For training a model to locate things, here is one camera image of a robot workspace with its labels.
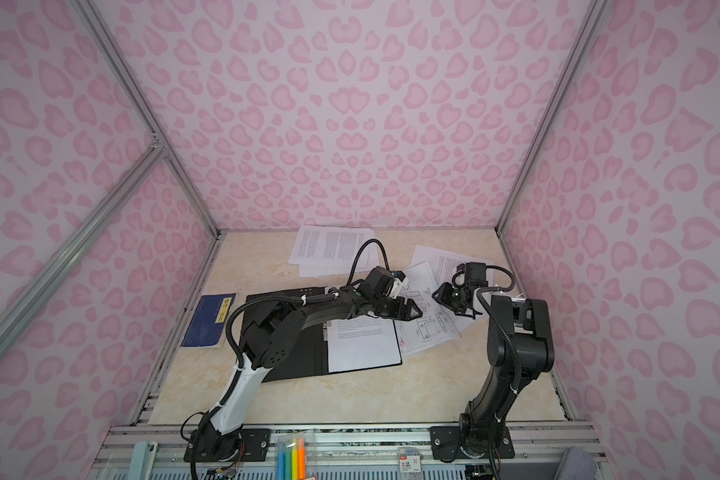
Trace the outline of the technical drawing sheet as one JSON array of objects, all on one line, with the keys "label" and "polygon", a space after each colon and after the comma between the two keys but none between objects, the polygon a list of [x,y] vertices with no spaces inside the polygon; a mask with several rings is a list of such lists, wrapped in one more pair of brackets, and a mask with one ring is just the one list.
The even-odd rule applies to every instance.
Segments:
[{"label": "technical drawing sheet", "polygon": [[437,289],[428,263],[410,266],[403,271],[407,284],[402,296],[413,300],[422,316],[408,322],[395,323],[398,343],[404,357],[460,337],[451,312],[438,304],[432,295]]}]

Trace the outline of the orange and black folder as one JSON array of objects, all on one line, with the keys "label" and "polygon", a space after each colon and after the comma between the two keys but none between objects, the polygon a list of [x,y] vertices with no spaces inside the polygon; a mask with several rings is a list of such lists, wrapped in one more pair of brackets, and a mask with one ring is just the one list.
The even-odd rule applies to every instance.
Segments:
[{"label": "orange and black folder", "polygon": [[[270,293],[294,296],[300,296],[302,294],[315,295],[325,293],[329,289],[325,287],[310,287],[252,294],[246,297],[246,302]],[[330,375],[328,373],[327,352],[327,327],[329,322],[302,330],[298,335],[292,355],[283,363],[274,367],[266,375],[264,380],[266,382],[274,382]]]}]

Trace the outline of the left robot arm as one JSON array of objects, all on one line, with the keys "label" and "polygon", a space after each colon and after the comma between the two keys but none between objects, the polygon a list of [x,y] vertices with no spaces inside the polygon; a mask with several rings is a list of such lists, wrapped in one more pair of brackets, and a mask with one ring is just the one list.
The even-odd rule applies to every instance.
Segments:
[{"label": "left robot arm", "polygon": [[304,329],[372,314],[410,322],[423,316],[412,299],[393,298],[374,287],[343,285],[321,294],[265,294],[232,311],[225,335],[236,361],[220,399],[204,412],[186,439],[184,461],[232,461],[242,457],[245,414],[266,375],[291,355]]}]

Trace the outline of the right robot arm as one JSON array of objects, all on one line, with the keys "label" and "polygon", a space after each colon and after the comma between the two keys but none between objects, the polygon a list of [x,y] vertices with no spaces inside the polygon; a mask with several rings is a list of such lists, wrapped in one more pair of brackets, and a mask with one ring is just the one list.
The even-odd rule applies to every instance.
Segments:
[{"label": "right robot arm", "polygon": [[554,365],[548,304],[541,299],[498,294],[489,287],[458,288],[450,283],[442,284],[433,299],[456,314],[465,314],[472,303],[480,303],[489,320],[490,371],[456,427],[429,429],[432,456],[444,463],[511,459],[515,450],[508,414],[520,392]]}]

